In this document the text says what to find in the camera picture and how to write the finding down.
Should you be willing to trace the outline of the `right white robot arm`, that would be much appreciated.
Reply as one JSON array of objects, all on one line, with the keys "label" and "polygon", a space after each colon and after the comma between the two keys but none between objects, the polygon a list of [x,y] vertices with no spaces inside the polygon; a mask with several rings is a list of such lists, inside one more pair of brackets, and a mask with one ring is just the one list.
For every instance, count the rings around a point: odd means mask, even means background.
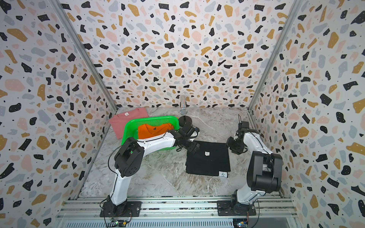
[{"label": "right white robot arm", "polygon": [[279,192],[283,159],[265,145],[256,131],[241,129],[228,138],[226,146],[237,155],[251,154],[247,183],[232,195],[230,208],[235,214],[247,212],[259,197]]}]

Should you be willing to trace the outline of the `orange t-shirt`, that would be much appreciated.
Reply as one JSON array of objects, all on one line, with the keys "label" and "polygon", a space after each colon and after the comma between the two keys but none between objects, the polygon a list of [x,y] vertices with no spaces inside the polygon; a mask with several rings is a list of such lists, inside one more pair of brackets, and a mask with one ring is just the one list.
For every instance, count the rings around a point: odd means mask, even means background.
[{"label": "orange t-shirt", "polygon": [[159,135],[164,135],[166,132],[174,129],[174,126],[170,123],[164,123],[160,126],[144,124],[138,127],[138,139],[148,139]]}]

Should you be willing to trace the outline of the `green plastic basket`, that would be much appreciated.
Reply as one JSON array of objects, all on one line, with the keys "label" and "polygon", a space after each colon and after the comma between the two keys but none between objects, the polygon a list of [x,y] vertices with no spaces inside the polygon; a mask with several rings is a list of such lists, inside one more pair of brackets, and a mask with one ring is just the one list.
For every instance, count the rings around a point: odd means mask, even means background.
[{"label": "green plastic basket", "polygon": [[121,144],[123,145],[126,142],[126,140],[130,137],[136,139],[139,142],[150,143],[153,140],[159,140],[160,138],[167,136],[167,133],[163,132],[162,134],[155,137],[140,139],[138,135],[139,127],[145,124],[148,124],[153,127],[161,126],[163,124],[170,124],[176,131],[178,131],[180,128],[178,123],[178,118],[174,116],[158,116],[158,117],[148,117],[148,118],[131,120],[125,125],[124,135]]}]

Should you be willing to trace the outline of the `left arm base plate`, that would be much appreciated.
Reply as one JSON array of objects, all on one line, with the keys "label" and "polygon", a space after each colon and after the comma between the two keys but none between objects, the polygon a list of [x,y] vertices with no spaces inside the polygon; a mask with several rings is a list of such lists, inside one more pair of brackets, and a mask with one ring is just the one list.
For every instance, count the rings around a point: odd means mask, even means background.
[{"label": "left arm base plate", "polygon": [[102,206],[100,217],[138,217],[140,214],[142,202],[128,201],[120,205],[114,205],[112,201],[105,202]]}]

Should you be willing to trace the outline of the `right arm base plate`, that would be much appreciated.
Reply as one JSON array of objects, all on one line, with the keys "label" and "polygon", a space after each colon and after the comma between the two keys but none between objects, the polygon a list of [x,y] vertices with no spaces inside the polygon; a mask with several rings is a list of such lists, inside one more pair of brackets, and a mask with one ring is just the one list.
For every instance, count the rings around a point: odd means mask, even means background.
[{"label": "right arm base plate", "polygon": [[219,200],[217,203],[218,216],[256,216],[254,205],[246,205],[230,200]]}]

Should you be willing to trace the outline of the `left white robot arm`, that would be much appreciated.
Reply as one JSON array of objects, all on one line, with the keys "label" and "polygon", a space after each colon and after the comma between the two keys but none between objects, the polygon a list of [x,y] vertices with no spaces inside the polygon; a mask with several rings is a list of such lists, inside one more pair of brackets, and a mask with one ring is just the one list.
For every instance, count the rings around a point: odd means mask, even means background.
[{"label": "left white robot arm", "polygon": [[187,152],[194,154],[200,148],[194,141],[199,132],[200,129],[188,120],[184,120],[182,128],[178,130],[170,123],[140,126],[138,138],[127,138],[114,156],[115,182],[111,194],[103,204],[103,210],[107,214],[116,215],[121,215],[126,210],[131,178],[139,171],[145,156],[170,147],[185,148]]}]

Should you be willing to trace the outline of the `black t-shirt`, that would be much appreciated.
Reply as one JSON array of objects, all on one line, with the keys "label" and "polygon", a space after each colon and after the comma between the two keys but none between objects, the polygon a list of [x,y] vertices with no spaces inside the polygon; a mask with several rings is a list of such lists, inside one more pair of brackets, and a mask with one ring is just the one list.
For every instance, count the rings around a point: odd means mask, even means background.
[{"label": "black t-shirt", "polygon": [[203,141],[197,143],[200,145],[199,150],[187,154],[186,173],[227,178],[231,167],[226,144]]}]

